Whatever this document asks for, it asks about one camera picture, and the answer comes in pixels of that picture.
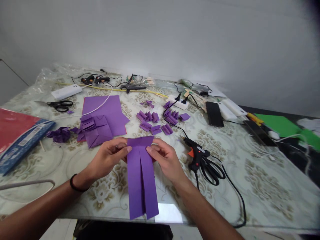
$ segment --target yellow cable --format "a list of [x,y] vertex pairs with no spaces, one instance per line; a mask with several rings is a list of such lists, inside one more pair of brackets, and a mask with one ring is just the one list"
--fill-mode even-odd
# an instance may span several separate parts
[[[56,82],[57,84],[62,84],[62,85],[72,85],[72,84],[68,84],[68,83],[60,83],[60,82]],[[95,88],[95,89],[101,89],[101,90],[111,90],[110,88],[100,88],[100,87],[93,87],[93,86],[88,86],[88,87],[91,87],[91,88]],[[114,91],[126,91],[126,90],[123,90],[123,89],[113,89]],[[153,93],[153,94],[156,94],[156,95],[159,95],[159,96],[162,96],[162,97],[168,97],[162,93],[157,93],[157,92],[152,92],[152,91],[149,91],[149,90],[130,90],[132,92],[147,92],[147,93]]]

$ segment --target floral pattern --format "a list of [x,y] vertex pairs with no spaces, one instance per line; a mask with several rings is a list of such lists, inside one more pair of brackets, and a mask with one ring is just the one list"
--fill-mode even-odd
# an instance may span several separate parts
[[[51,82],[47,81],[50,77],[43,72],[38,77],[37,88],[30,87],[11,99],[3,107],[46,119],[64,116],[51,107],[40,107],[33,102],[35,99],[46,101],[51,91],[63,86],[55,82],[72,84],[70,76],[82,74],[79,74],[80,72],[76,69],[72,69],[68,75],[58,74],[57,72],[53,71],[51,73]],[[114,80],[113,85],[119,84],[120,80]],[[148,90],[167,96],[176,94],[175,90],[159,87],[148,87]],[[106,96],[109,93],[110,90],[89,87],[84,91],[85,96]],[[165,104],[165,100],[158,95],[148,92],[130,92],[127,94],[125,91],[114,91],[112,94],[119,94],[122,112],[130,119],[126,126],[127,134],[125,137],[137,138],[151,135],[150,132],[139,128],[140,120],[136,118],[137,112],[147,110],[145,106],[140,105],[140,102],[146,100],[152,100],[155,103],[154,111],[160,117],[160,121],[153,125],[166,124],[162,117],[164,111],[162,106]],[[74,102],[71,110],[80,113],[83,106],[83,96],[74,95],[69,99]],[[215,101],[216,99],[208,97],[207,100]],[[251,152],[255,152],[255,150],[248,141],[252,141],[251,143],[256,146],[259,145],[253,138],[246,138],[248,133],[243,126],[225,122],[223,128],[208,127],[205,114],[192,103],[189,103],[186,110],[178,109],[175,106],[172,109],[179,111],[180,114],[188,113],[191,116],[189,120],[179,122],[178,126],[186,131],[190,139],[196,141],[223,162],[229,177],[244,198],[249,225],[299,229],[303,222],[305,229],[318,228],[320,190],[313,188],[310,180],[292,166],[285,157],[275,153],[273,154],[274,160],[270,160],[267,157],[258,157],[252,154]],[[73,128],[80,125],[79,118],[76,117],[60,119],[56,122],[56,128],[60,126]],[[174,131],[172,135],[166,136],[164,133],[159,133],[156,137],[163,139],[175,148],[185,174],[196,185],[195,174],[188,168],[188,164],[192,160],[186,154],[189,148],[179,137],[179,135],[183,135],[183,132],[175,127],[172,127],[172,130]],[[74,134],[65,144],[53,144],[51,139],[44,138],[43,145],[46,152],[43,152],[40,145],[37,145],[11,173],[0,178],[1,184],[34,179],[52,179],[56,182],[56,186],[59,186],[73,174],[85,168],[98,150],[98,147],[88,149],[85,142],[77,142]],[[158,202],[175,204],[182,214],[183,222],[192,224],[177,190],[165,178],[158,163],[154,163],[154,170]],[[229,222],[234,223],[243,220],[244,213],[241,202],[227,179],[221,180],[218,186],[213,186],[206,181],[201,171],[198,171],[198,178],[201,194]],[[35,186],[30,188],[29,195],[34,194],[36,197],[42,193],[43,189]],[[27,202],[23,201],[22,196],[22,194],[17,194],[15,197],[8,198],[1,192],[0,214],[4,213],[4,209],[5,213],[8,213],[21,207],[21,202]],[[82,219],[97,217],[105,220],[112,218],[127,221],[129,219],[129,200],[126,164],[120,161],[110,174],[96,181],[74,205],[65,211],[63,217]],[[154,222],[154,219],[146,220],[145,217],[141,217],[137,221]]]

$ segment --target black smartphone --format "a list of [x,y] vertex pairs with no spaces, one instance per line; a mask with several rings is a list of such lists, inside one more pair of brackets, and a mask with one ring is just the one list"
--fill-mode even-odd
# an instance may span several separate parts
[[250,131],[261,141],[265,146],[277,147],[276,143],[268,136],[268,134],[262,130],[254,121],[243,121]]
[[206,108],[209,118],[209,125],[215,127],[224,127],[218,103],[206,102]]

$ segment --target red paper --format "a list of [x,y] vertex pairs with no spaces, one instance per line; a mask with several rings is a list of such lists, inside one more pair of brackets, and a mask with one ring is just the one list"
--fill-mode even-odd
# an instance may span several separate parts
[[41,118],[0,108],[0,154]]

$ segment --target white power strip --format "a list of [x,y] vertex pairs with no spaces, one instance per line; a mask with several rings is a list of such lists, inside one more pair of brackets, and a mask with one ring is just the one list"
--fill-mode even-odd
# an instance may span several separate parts
[[55,90],[51,92],[51,94],[55,97],[55,99],[62,100],[72,95],[75,95],[79,92],[82,92],[82,88],[77,84],[73,84],[73,85]]
[[[167,102],[170,101],[170,103],[173,104],[173,103],[176,101],[175,98],[176,98],[175,96],[169,95],[168,98],[166,99],[166,101],[167,101]],[[183,100],[183,99],[180,99],[180,100],[179,100],[178,102],[176,102],[174,105],[175,105],[176,107],[178,107],[178,108],[181,108],[181,109],[183,109],[183,110],[186,110],[187,107],[189,106],[189,103],[186,102],[186,104],[183,104],[183,103],[181,103],[182,100]]]

